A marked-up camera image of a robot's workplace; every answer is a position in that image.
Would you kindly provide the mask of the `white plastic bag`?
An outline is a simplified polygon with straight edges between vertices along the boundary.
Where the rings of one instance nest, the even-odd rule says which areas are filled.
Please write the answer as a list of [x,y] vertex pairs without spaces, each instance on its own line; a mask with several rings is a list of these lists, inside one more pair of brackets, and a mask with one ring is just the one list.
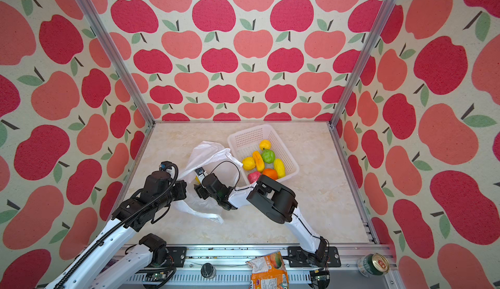
[[200,199],[194,191],[195,169],[202,167],[208,174],[215,173],[219,180],[226,186],[233,187],[241,177],[242,163],[220,143],[203,141],[191,152],[190,158],[184,169],[181,170],[179,179],[187,183],[187,198],[172,203],[172,207],[191,216],[223,224],[221,211],[216,210],[217,204],[213,200]]

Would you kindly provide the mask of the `red toy apple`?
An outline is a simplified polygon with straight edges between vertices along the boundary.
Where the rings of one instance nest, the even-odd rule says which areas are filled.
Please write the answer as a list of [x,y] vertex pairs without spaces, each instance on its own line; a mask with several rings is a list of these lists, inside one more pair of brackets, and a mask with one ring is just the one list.
[[259,171],[252,172],[248,174],[247,179],[249,181],[249,184],[255,183],[261,176],[261,173]]

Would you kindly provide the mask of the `yellow toy pear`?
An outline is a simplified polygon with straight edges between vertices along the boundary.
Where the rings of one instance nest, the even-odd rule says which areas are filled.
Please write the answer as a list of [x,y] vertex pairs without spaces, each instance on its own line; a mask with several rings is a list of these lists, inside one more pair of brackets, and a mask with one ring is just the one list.
[[250,171],[256,168],[256,162],[253,157],[246,157],[243,161],[243,169],[246,171]]

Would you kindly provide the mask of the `orange toy fruit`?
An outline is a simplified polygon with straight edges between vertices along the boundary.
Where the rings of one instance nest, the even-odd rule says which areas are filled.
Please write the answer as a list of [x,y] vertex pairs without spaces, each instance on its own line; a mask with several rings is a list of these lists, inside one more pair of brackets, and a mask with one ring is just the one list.
[[277,173],[276,170],[274,169],[264,169],[264,171],[262,172],[263,175],[267,176],[268,178],[271,178],[273,180],[278,180],[279,179],[279,175]]

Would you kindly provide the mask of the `green toy fruit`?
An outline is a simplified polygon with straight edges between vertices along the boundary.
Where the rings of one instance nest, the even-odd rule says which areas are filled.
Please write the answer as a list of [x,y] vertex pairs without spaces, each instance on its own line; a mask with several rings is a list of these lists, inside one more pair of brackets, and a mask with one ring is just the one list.
[[274,151],[269,149],[264,149],[261,153],[261,157],[266,164],[272,164],[276,159]]

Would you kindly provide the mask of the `yellow toy lemon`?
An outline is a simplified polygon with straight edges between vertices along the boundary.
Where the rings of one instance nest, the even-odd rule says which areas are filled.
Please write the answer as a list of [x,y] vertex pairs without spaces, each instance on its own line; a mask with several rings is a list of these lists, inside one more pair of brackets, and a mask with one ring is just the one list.
[[275,159],[273,162],[274,170],[277,173],[278,178],[284,178],[286,176],[285,164],[281,159]]

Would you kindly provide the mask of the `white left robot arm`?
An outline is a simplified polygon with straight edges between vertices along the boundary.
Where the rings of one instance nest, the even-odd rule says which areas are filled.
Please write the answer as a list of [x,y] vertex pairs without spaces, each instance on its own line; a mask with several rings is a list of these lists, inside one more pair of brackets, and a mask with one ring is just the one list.
[[157,212],[168,210],[172,202],[185,199],[186,186],[185,181],[178,179],[178,167],[163,162],[147,177],[144,187],[113,212],[112,219],[96,239],[47,287],[119,288],[141,270],[174,273],[176,267],[165,241],[153,233],[142,238],[116,263],[110,264],[110,261],[147,223],[160,220]]

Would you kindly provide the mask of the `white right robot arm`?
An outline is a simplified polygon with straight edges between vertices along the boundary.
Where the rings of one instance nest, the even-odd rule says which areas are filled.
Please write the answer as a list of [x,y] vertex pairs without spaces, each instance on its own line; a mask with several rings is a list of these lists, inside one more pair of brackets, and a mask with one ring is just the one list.
[[294,234],[308,265],[327,266],[328,242],[303,218],[293,190],[265,175],[259,176],[250,186],[239,189],[224,185],[214,173],[201,174],[198,179],[201,182],[194,185],[194,189],[199,198],[214,199],[226,211],[252,205],[268,219],[285,225]]

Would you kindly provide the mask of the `orange snack bag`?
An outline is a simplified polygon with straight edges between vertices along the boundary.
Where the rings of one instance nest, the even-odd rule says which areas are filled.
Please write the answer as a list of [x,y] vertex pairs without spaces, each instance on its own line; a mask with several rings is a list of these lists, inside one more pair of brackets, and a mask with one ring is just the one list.
[[260,256],[246,264],[251,268],[252,289],[287,289],[289,276],[280,252]]

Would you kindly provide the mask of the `white plastic mesh basket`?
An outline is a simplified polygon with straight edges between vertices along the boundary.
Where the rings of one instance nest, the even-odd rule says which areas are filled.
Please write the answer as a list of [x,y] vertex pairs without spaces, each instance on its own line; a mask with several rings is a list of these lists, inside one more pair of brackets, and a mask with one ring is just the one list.
[[276,158],[284,163],[285,177],[278,179],[279,182],[289,180],[299,173],[299,165],[293,155],[276,130],[269,124],[250,127],[233,133],[228,136],[227,142],[232,155],[242,163],[246,157],[251,157],[253,152],[260,152],[259,144],[263,140],[270,141],[270,149],[274,151]]

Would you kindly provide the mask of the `black round knob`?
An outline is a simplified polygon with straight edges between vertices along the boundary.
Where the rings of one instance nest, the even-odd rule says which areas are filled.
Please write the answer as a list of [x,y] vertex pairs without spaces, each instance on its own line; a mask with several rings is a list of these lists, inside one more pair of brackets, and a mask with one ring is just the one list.
[[201,275],[204,279],[214,279],[216,277],[216,268],[211,263],[205,263],[201,267]]

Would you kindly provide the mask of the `green drink can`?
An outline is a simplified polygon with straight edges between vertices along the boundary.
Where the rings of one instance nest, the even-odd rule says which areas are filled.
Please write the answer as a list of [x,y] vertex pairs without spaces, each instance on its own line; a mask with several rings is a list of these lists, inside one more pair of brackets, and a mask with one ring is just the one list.
[[371,253],[358,259],[358,271],[364,277],[383,276],[388,273],[390,264],[388,259],[379,253]]

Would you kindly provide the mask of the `aluminium front rail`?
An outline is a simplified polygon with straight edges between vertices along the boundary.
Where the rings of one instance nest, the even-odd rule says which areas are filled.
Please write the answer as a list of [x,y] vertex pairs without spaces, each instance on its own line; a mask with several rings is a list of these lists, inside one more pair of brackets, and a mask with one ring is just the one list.
[[[176,270],[171,278],[155,273],[136,273],[119,288],[250,288],[251,268],[247,261],[280,252],[293,261],[285,261],[291,288],[308,288],[313,267],[298,263],[302,258],[296,244],[249,245],[169,245]],[[386,245],[373,243],[340,243],[329,247],[330,288],[404,288],[394,256]],[[364,277],[358,271],[359,258],[373,253],[384,255],[389,272],[380,277]],[[204,279],[201,267],[211,263],[216,268],[214,279]]]

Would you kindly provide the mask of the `aluminium frame post left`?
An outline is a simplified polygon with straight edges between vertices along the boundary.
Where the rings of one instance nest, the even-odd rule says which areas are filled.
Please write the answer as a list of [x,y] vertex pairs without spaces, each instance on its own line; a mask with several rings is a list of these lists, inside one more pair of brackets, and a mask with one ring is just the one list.
[[110,59],[115,71],[121,77],[128,93],[134,100],[137,109],[143,116],[146,125],[148,127],[155,126],[155,119],[152,116],[150,109],[148,108],[142,94],[134,81],[131,73],[128,71],[122,56],[115,45],[113,38],[110,36],[109,32],[106,30],[103,22],[100,19],[92,0],[75,0],[83,12],[84,16],[89,22],[90,27],[94,30],[96,37],[98,38],[103,50]]

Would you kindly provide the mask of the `aluminium frame post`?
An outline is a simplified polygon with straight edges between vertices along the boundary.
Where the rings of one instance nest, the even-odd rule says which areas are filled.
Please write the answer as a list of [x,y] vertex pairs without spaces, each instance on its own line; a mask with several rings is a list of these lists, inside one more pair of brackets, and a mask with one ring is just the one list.
[[134,100],[137,109],[143,116],[146,125],[148,127],[155,126],[155,119],[152,116],[150,109],[148,108],[142,94],[134,81],[131,73],[128,71],[122,56],[115,45],[113,38],[110,36],[109,32],[106,30],[103,22],[100,19],[92,0],[75,0],[83,12],[84,16],[89,22],[90,27],[94,30],[96,37],[98,38],[103,50],[110,59],[115,71],[121,77],[128,93]]
[[361,79],[361,73],[363,72],[367,62],[371,56],[372,50],[376,47],[376,44],[382,40],[382,31],[389,20],[389,17],[396,5],[398,0],[383,0],[380,10],[375,18],[374,24],[367,35],[367,39],[363,44],[363,48],[360,51],[360,55],[354,66],[353,72],[351,72],[345,89],[342,93],[340,101],[335,107],[335,112],[333,113],[332,119],[329,121],[329,129],[334,129],[337,125],[338,120],[341,117],[342,112],[345,110],[346,104],[350,99],[352,92],[354,91],[355,84]]

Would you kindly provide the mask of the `aluminium frame post right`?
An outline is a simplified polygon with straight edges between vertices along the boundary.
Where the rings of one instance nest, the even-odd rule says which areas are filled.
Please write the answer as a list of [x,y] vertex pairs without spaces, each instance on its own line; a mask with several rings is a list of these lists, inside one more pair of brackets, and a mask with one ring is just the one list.
[[329,129],[334,129],[337,125],[338,120],[341,117],[342,112],[345,110],[346,104],[350,99],[352,92],[354,91],[355,84],[361,79],[361,73],[363,72],[367,62],[371,56],[372,50],[376,47],[376,44],[382,40],[382,31],[389,20],[389,17],[396,5],[398,0],[383,0],[380,10],[375,18],[374,24],[367,35],[367,39],[363,44],[363,48],[360,51],[360,55],[354,66],[353,72],[351,72],[345,89],[342,93],[340,101],[335,107],[335,112],[333,113],[332,119],[329,121]]

